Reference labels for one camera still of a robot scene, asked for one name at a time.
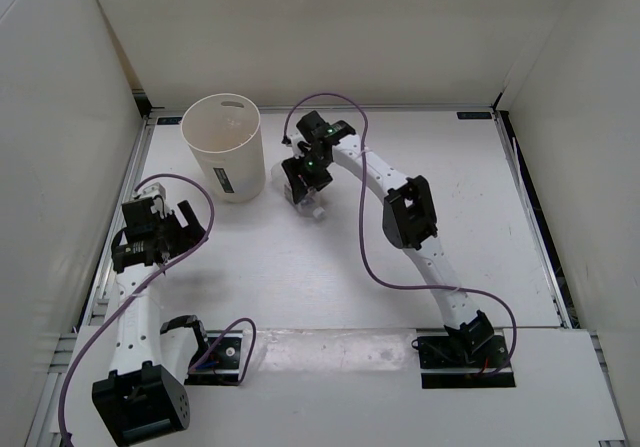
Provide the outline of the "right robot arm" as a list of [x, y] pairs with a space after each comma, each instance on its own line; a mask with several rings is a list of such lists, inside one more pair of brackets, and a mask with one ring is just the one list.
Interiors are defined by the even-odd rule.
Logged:
[[359, 208], [364, 208], [367, 193], [381, 202], [384, 236], [411, 260], [422, 277], [421, 285], [403, 289], [431, 292], [450, 338], [450, 357], [460, 366], [476, 364], [495, 331], [445, 257], [426, 178], [410, 177], [393, 168], [369, 150], [364, 137], [345, 121], [330, 124], [313, 110], [296, 128], [296, 134], [285, 134], [282, 140], [292, 151], [281, 163], [290, 201], [299, 205], [327, 187], [333, 180], [329, 173], [333, 164], [360, 180]]

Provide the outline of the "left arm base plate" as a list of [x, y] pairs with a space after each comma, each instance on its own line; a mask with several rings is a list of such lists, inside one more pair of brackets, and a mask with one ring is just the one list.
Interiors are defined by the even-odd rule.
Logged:
[[240, 376], [243, 333], [233, 330], [209, 355], [208, 360], [185, 380], [191, 386], [233, 386]]

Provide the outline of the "clear bottle orange blue label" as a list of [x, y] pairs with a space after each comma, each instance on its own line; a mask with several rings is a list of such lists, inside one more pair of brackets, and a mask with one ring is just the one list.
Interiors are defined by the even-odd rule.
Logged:
[[271, 168], [271, 185], [300, 215], [313, 218], [317, 221], [325, 217], [325, 209], [322, 205], [321, 195], [315, 190], [307, 193], [299, 203], [294, 203], [292, 188], [280, 163], [274, 164]]

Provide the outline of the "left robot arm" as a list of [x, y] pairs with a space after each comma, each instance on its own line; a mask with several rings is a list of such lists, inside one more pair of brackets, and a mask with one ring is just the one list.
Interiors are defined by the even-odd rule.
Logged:
[[188, 428], [188, 369], [208, 360], [211, 344], [194, 315], [162, 321], [158, 287], [136, 290], [203, 238], [189, 202], [171, 210], [152, 196], [126, 202], [122, 210], [125, 226], [112, 242], [111, 257], [124, 311], [116, 319], [108, 375], [94, 382], [92, 401], [114, 442], [133, 446]]

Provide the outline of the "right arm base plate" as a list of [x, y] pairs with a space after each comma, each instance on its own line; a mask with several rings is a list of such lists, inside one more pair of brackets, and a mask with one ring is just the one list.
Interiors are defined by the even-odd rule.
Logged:
[[421, 387], [425, 390], [515, 388], [515, 376], [507, 361], [502, 335], [495, 335], [471, 357], [457, 352], [448, 336], [418, 336], [411, 343], [418, 353]]

